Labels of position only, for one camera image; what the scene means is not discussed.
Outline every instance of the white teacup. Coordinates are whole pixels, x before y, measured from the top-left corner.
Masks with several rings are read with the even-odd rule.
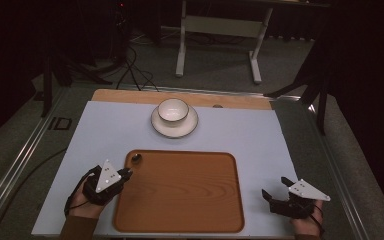
[[[177,98],[170,98],[158,105],[158,115],[167,126],[178,127],[189,113],[189,106]]]

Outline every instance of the white saucer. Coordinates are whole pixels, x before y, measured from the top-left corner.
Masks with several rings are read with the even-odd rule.
[[[198,114],[195,109],[189,106],[189,113],[185,120],[178,127],[170,127],[158,115],[158,107],[154,109],[151,115],[152,126],[157,132],[169,138],[180,138],[191,133],[198,125]]]

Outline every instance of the white paper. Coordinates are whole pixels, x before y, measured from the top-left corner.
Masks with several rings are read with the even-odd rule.
[[[236,159],[245,227],[235,234],[134,234],[120,233],[112,225],[115,200],[102,213],[96,235],[106,236],[247,236],[293,235],[289,219],[270,213],[262,198],[264,188],[276,199],[287,199],[285,176],[296,181],[276,113],[272,110],[244,110],[195,107],[199,123],[189,135],[169,139],[151,125],[156,105],[88,102],[67,153],[48,193],[32,234],[58,235],[65,221],[65,200],[89,169],[108,159],[116,169],[124,166],[134,149],[228,152]]]

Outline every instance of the white triangular marker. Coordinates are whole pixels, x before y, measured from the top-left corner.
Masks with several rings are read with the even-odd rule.
[[[117,170],[115,170],[110,161],[107,159],[102,166],[101,175],[99,175],[99,180],[95,191],[100,193],[107,189],[109,186],[118,182],[120,179],[121,175],[118,174]]]
[[[328,195],[322,193],[317,188],[311,186],[311,184],[304,181],[304,179],[301,179],[294,185],[290,186],[289,192],[302,198],[330,201],[330,197]]]

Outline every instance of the sleeve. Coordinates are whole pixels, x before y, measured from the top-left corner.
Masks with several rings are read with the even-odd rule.
[[[295,240],[320,240],[320,237],[313,235],[297,234]]]
[[[98,219],[67,216],[61,230],[60,240],[92,239]]]

